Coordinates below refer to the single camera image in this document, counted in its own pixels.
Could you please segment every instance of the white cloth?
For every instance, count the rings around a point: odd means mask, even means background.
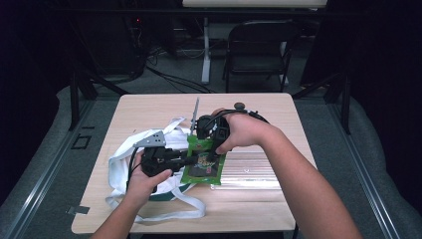
[[[131,154],[134,151],[133,145],[136,142],[162,130],[166,141],[166,148],[177,150],[187,149],[187,135],[190,133],[190,129],[179,127],[180,123],[184,120],[185,118],[173,119],[165,129],[150,129],[128,137],[127,140],[117,149],[114,155],[109,158],[108,183],[112,188],[114,188],[114,191],[105,199],[105,201],[112,209],[116,209],[118,207],[117,199],[123,198],[126,192],[127,174],[129,171],[128,164]],[[194,186],[194,184],[186,186],[185,184],[180,183],[182,174],[181,169],[180,172],[175,172],[173,176],[158,184],[157,191],[151,194],[151,196],[171,192],[174,197],[170,198],[170,200],[178,198],[192,205],[196,208],[196,210],[176,211],[167,214],[155,215],[149,218],[136,216],[135,222],[161,221],[173,218],[199,218],[205,215],[205,204],[202,201],[194,197],[186,196],[180,191],[180,187],[185,188],[186,191]]]

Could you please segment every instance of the person's right hand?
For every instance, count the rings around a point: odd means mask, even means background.
[[[212,116],[223,110],[214,111]],[[241,113],[227,114],[224,118],[230,126],[230,135],[216,149],[217,154],[226,153],[236,146],[261,145],[262,137],[266,131],[276,128],[269,123]]]

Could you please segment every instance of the chair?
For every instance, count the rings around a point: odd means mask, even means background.
[[[223,70],[226,93],[229,93],[230,74],[267,75],[267,79],[283,75],[279,81],[282,92],[292,45],[300,33],[300,28],[290,21],[249,21],[234,27],[229,34]]]

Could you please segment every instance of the black backdrop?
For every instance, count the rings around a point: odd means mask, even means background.
[[[40,1],[0,3],[0,203],[49,130],[58,91],[69,85],[72,56],[93,63],[66,21]]]
[[[347,69],[351,94],[380,137],[387,172],[401,195],[422,214],[422,2],[330,4],[329,11],[370,14],[355,24],[321,22],[302,84]]]

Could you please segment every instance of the desk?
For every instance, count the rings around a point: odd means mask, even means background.
[[[324,8],[327,0],[183,0],[186,8]],[[208,18],[204,19],[204,64],[201,83],[209,84],[211,58]]]
[[[197,97],[200,98],[198,116],[209,115],[218,108],[232,109],[242,102],[247,109],[258,111],[270,123],[281,128],[298,150],[313,164],[315,161],[305,136],[292,97],[288,94],[213,94],[213,95],[126,95],[121,97],[105,141],[100,150],[81,206],[90,208],[88,214],[77,214],[74,233],[94,233],[111,214],[105,198],[112,192],[108,185],[108,158],[128,136],[150,128],[164,127],[177,117],[186,117],[183,126],[190,127],[190,119]],[[255,152],[264,155],[257,146],[239,147],[235,152]],[[230,154],[227,161],[233,160]],[[197,184],[186,194],[202,200],[206,215],[199,219],[173,219],[162,222],[133,224],[131,232],[140,233],[211,233],[293,230],[295,221],[282,190],[212,190],[208,184]],[[148,202],[140,211],[165,213],[192,210],[186,204]]]

